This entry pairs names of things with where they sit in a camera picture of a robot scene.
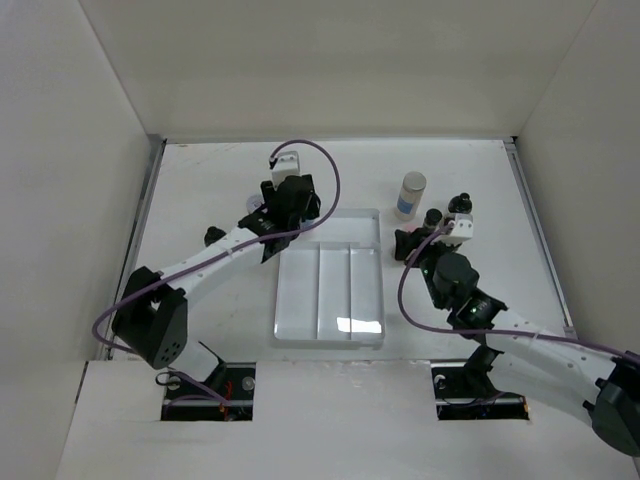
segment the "purple cable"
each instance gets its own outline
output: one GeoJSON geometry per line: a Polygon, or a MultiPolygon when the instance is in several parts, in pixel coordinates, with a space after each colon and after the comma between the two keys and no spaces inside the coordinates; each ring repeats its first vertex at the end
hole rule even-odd
{"type": "MultiPolygon", "coordinates": [[[[333,157],[331,156],[331,154],[329,152],[327,152],[323,147],[321,147],[320,145],[318,145],[315,142],[312,142],[310,140],[304,140],[304,139],[297,139],[297,140],[289,140],[287,142],[284,142],[283,144],[281,144],[279,147],[277,147],[269,156],[270,160],[275,160],[276,155],[278,154],[278,152],[280,152],[283,148],[288,147],[289,145],[292,144],[304,144],[304,145],[309,145],[317,150],[319,150],[325,157],[327,157],[327,160],[329,160],[329,163],[331,164],[331,168],[333,168],[333,173],[335,175],[336,178],[336,196],[335,199],[333,200],[333,204],[331,205],[331,208],[329,209],[329,211],[326,213],[326,215],[324,217],[322,217],[320,220],[318,220],[317,222],[308,225],[306,227],[300,228],[298,230],[293,230],[290,232],[281,232],[281,233],[272,233],[269,235],[263,235],[262,237],[258,237],[258,238],[254,238],[252,240],[249,240],[247,242],[244,243],[240,243],[238,245],[236,245],[235,247],[233,247],[231,249],[232,252],[236,252],[238,250],[241,250],[245,247],[248,247],[250,245],[256,244],[258,242],[265,242],[268,240],[277,240],[278,238],[285,238],[285,237],[291,237],[294,235],[299,235],[301,233],[307,232],[309,230],[312,230],[314,228],[319,227],[320,225],[322,225],[324,222],[326,222],[329,217],[331,215],[333,215],[333,212],[336,210],[336,207],[338,206],[338,201],[340,200],[340,173],[338,172],[338,166],[336,165],[335,160],[333,159],[333,157]]],[[[152,283],[151,285],[141,288],[140,290],[138,290],[135,293],[132,293],[131,295],[129,295],[126,298],[123,298],[122,300],[120,300],[119,302],[115,303],[114,305],[112,305],[111,307],[107,308],[104,312],[102,312],[100,314],[100,316],[98,316],[98,318],[96,319],[95,322],[93,322],[93,326],[91,328],[91,333],[93,334],[93,336],[100,342],[102,342],[103,344],[105,344],[106,346],[110,347],[110,348],[114,348],[116,350],[122,350],[124,352],[127,353],[135,353],[132,349],[128,348],[128,347],[124,347],[122,345],[117,344],[116,342],[112,342],[111,340],[103,337],[100,334],[100,326],[102,325],[102,323],[109,318],[109,316],[116,312],[117,310],[121,309],[122,307],[130,304],[131,302],[133,302],[134,300],[137,300],[140,297],[143,297],[144,295],[153,292],[155,289],[157,289],[158,287],[161,287],[162,285],[165,285],[167,283],[170,283],[174,280],[177,280],[178,278],[182,278],[184,276],[187,276],[191,273],[197,272],[198,270],[204,268],[204,267],[208,267],[209,265],[211,265],[212,263],[215,263],[221,259],[223,259],[224,257],[226,257],[227,255],[229,255],[229,252],[222,252],[219,255],[216,255],[215,257],[212,257],[208,260],[205,260],[203,262],[198,263],[197,265],[193,265],[192,267],[189,268],[185,268],[182,271],[176,272],[173,275],[169,275],[168,277],[165,277],[161,280],[158,280],[155,283],[152,283]]]]}
{"type": "MultiPolygon", "coordinates": [[[[213,400],[217,400],[222,405],[228,405],[229,404],[229,402],[222,395],[220,395],[218,392],[216,392],[212,388],[207,387],[205,384],[198,382],[196,379],[194,379],[193,377],[187,375],[184,372],[179,372],[177,370],[169,370],[166,373],[170,377],[171,376],[178,377],[180,380],[185,381],[187,383],[190,383],[191,385],[193,385],[196,388],[199,388],[200,390],[202,390],[204,393],[207,394],[206,395],[207,398],[211,398],[213,400]]],[[[169,405],[172,404],[173,402],[175,402],[177,400],[184,399],[184,397],[188,397],[188,396],[190,396],[190,395],[183,395],[181,397],[174,398],[171,402],[169,402],[169,404],[166,405],[166,407],[169,407],[169,405]]]]}
{"type": "Polygon", "coordinates": [[[599,352],[608,353],[615,357],[620,357],[640,367],[640,360],[638,359],[638,357],[635,357],[634,355],[629,355],[628,353],[621,352],[619,350],[616,350],[615,348],[611,348],[606,345],[601,345],[599,343],[588,342],[584,340],[576,340],[573,338],[558,337],[555,335],[545,335],[545,334],[538,335],[535,332],[523,332],[520,330],[482,330],[482,329],[449,330],[446,328],[430,327],[429,325],[424,325],[422,323],[416,322],[413,318],[411,318],[411,315],[409,315],[409,313],[407,312],[404,306],[404,301],[402,300],[404,284],[407,281],[407,276],[409,275],[409,271],[411,270],[411,267],[413,266],[414,263],[416,263],[416,260],[420,256],[420,253],[422,253],[422,250],[424,250],[427,245],[433,242],[436,238],[438,238],[448,229],[449,229],[449,226],[443,226],[438,230],[436,230],[435,232],[433,232],[427,238],[425,238],[420,244],[420,246],[415,249],[411,257],[409,257],[409,261],[407,262],[407,265],[404,271],[402,272],[402,276],[400,277],[400,283],[398,284],[398,306],[400,307],[400,313],[402,313],[402,316],[411,325],[421,330],[426,330],[427,332],[444,333],[447,335],[511,335],[511,336],[517,336],[517,337],[529,337],[529,338],[535,337],[536,339],[547,340],[549,342],[569,343],[571,345],[579,345],[581,347],[588,348],[590,350],[596,350],[599,352]]]}
{"type": "Polygon", "coordinates": [[[174,398],[169,403],[167,403],[164,407],[162,407],[165,415],[167,413],[167,410],[169,410],[171,407],[175,406],[176,403],[181,402],[182,400],[214,400],[214,399],[212,399],[207,395],[182,395],[181,397],[174,398]]]}

